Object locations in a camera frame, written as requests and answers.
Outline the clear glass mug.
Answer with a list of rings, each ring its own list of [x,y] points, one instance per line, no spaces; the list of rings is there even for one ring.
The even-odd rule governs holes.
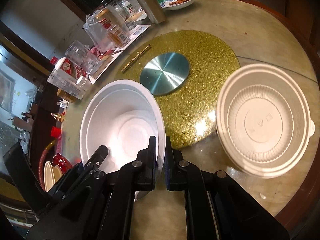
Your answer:
[[[91,74],[99,63],[99,59],[84,44],[75,40],[66,50],[65,55],[74,64]]]

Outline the white red liquor bottle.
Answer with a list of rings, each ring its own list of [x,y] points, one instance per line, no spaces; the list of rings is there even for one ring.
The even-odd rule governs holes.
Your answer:
[[[52,57],[51,59],[51,64],[54,65],[55,69],[62,73],[68,74],[70,77],[75,79],[76,81],[78,80],[79,77],[87,76],[87,73],[78,65],[74,64],[70,59],[67,57],[62,57],[58,59],[57,57]]]

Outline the large beige ribbed bowl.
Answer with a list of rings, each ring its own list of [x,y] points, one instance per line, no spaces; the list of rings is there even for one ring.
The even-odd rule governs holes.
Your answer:
[[[291,170],[315,132],[296,81],[262,63],[243,66],[225,81],[216,105],[216,128],[236,167],[264,179]]]

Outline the golden pagoda ornament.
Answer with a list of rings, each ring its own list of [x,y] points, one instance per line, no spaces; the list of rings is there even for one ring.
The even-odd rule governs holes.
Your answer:
[[[64,122],[64,119],[65,119],[64,113],[50,113],[50,115],[58,122]]]

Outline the white plate on red tray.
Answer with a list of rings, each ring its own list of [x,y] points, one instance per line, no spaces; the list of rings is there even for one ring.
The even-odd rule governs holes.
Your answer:
[[[48,192],[62,177],[63,173],[58,165],[53,166],[49,161],[44,165],[44,188]]]

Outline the white foam bowl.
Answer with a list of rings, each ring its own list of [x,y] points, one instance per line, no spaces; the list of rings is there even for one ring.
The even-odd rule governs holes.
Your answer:
[[[90,101],[80,127],[80,155],[83,163],[104,145],[108,156],[100,164],[105,173],[120,170],[148,148],[156,137],[156,172],[159,178],[165,156],[165,127],[156,99],[140,83],[117,80],[104,86]]]

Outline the round metal turntable disc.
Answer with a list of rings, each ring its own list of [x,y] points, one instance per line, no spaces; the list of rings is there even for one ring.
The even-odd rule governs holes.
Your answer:
[[[154,57],[143,68],[139,82],[154,96],[163,96],[178,89],[190,73],[188,59],[175,52]]]

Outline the gold pen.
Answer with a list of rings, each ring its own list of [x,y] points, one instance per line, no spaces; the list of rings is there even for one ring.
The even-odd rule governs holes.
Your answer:
[[[151,44],[148,44],[145,48],[143,48],[141,51],[137,53],[136,56],[134,56],[122,69],[121,72],[124,73],[127,71],[127,69],[134,63],[136,62],[140,56],[142,56],[147,50],[151,48]]]

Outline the red plastic cup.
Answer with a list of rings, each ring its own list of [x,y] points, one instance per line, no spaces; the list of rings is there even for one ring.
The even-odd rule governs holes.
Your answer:
[[[50,131],[50,136],[54,138],[58,138],[62,134],[61,128],[58,128],[56,126],[53,126]]]

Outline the clear bag with liquor bottle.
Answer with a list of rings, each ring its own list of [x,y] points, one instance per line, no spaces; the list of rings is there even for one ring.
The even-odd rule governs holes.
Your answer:
[[[130,42],[128,27],[111,5],[87,15],[83,28],[101,52],[123,48]]]

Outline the blue white plate with food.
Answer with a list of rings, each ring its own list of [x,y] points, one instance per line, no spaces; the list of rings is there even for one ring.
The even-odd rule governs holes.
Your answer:
[[[195,0],[164,0],[160,6],[165,11],[180,10],[194,3]]]

